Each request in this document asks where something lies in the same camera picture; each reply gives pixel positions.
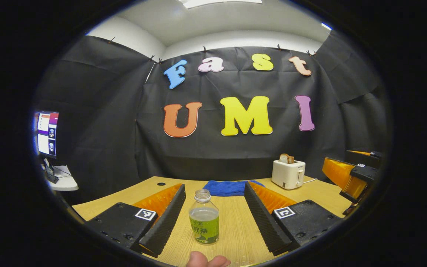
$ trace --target bottle label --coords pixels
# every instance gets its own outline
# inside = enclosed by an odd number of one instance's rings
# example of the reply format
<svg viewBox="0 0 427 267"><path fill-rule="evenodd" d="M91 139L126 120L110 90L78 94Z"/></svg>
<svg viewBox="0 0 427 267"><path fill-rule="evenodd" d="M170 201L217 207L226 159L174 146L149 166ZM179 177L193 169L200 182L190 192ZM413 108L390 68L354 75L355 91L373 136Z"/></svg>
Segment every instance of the bottle label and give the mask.
<svg viewBox="0 0 427 267"><path fill-rule="evenodd" d="M190 218L193 235L197 242L212 244L218 240L218 217L213 220L198 221Z"/></svg>

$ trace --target plastic bottle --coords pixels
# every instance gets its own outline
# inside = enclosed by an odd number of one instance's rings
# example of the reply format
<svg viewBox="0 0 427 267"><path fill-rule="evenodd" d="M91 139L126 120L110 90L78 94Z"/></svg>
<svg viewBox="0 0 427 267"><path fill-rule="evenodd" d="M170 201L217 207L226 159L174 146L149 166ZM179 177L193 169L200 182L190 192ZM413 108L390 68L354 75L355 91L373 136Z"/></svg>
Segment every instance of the plastic bottle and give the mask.
<svg viewBox="0 0 427 267"><path fill-rule="evenodd" d="M219 212L210 198L210 192L207 189L195 191L195 203L189 210L194 238L204 245L211 245L218 240Z"/></svg>

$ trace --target foam letter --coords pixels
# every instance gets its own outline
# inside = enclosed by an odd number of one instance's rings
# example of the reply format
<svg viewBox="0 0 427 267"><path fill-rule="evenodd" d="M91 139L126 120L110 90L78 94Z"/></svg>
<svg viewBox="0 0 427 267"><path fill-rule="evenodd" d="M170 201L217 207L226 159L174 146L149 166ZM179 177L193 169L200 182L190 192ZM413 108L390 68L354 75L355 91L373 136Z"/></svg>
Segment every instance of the foam letter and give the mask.
<svg viewBox="0 0 427 267"><path fill-rule="evenodd" d="M294 64L298 72L304 76L310 76L312 74L312 71L305 69L305 61L301 60L297 56L293 56L291 59L289 59L290 62Z"/></svg>
<svg viewBox="0 0 427 267"><path fill-rule="evenodd" d="M174 64L174 66L164 71L164 75L167 75L169 81L171 82L169 89L173 89L185 80L184 77L179 76L185 74L185 68L183 67L183 65L185 64L187 64L187 61L185 59L182 59L178 63Z"/></svg>
<svg viewBox="0 0 427 267"><path fill-rule="evenodd" d="M187 137L195 132L197 128L197 117L199 108L202 107L200 102L192 102L185 105L189 110L188 123L184 128L178 128L178 111L182 108L179 104L167 105L164 107L166 116L164 117L164 132L170 137Z"/></svg>
<svg viewBox="0 0 427 267"><path fill-rule="evenodd" d="M273 69L273 63L271 63L271 58L267 54L254 54L253 56L251 56L251 59L253 59L253 66L257 70Z"/></svg>
<svg viewBox="0 0 427 267"><path fill-rule="evenodd" d="M309 103L311 101L308 96L296 96L294 98L299 104L299 111L301 113L301 125L299 129L303 132L314 130L315 126L312 123L311 108Z"/></svg>
<svg viewBox="0 0 427 267"><path fill-rule="evenodd" d="M224 62L224 60L219 57L209 57L208 59L202 60L202 62L203 64L200 64L199 71L219 72L224 69L224 67L222 66L222 63Z"/></svg>
<svg viewBox="0 0 427 267"><path fill-rule="evenodd" d="M254 120L254 126L251 132L254 135L269 135L273 128L269 126L268 120L268 102L266 96L255 96L245 110L238 98L222 98L220 103L225 106L225 128L222 135L237 135L238 129L235 128L235 121L244 133L247 134L251 122Z"/></svg>

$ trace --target yellow letter m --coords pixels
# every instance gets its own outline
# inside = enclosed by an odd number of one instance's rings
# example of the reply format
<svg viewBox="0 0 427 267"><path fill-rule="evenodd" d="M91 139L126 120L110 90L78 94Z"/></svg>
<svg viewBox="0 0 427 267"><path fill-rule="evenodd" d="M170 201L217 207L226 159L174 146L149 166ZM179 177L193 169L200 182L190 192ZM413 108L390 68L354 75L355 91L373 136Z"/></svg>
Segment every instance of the yellow letter m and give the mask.
<svg viewBox="0 0 427 267"><path fill-rule="evenodd" d="M254 126L251 132L254 135L272 133L273 128L269 126L268 120L268 102L269 98L266 96L255 96L251 100L248 110L245 110L238 98L222 98L220 103L225 106L225 128L222 130L222 135L238 134L235 121L244 135L248 133L252 121L254 121Z"/></svg>

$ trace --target white toaster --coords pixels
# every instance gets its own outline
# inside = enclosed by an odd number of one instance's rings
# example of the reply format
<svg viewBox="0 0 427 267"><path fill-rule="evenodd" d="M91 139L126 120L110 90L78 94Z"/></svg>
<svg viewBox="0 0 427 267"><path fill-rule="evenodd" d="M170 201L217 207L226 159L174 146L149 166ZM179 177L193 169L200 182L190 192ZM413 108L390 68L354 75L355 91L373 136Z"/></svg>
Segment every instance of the white toaster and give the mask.
<svg viewBox="0 0 427 267"><path fill-rule="evenodd" d="M271 181L284 189L295 189L304 182L305 162L294 161L286 164L276 160L273 162Z"/></svg>

